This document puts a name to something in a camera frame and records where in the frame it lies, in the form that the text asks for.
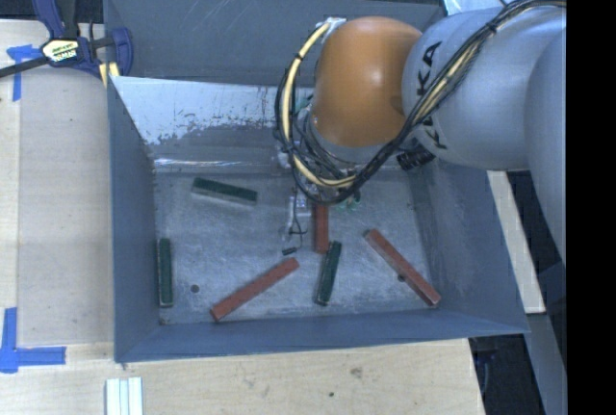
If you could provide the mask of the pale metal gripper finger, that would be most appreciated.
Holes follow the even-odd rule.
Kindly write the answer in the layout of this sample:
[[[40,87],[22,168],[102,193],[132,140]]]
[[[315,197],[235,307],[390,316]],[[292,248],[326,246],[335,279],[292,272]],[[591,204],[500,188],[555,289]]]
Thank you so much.
[[[304,194],[291,194],[288,201],[287,218],[282,226],[282,239],[303,237],[310,223],[310,205]]]

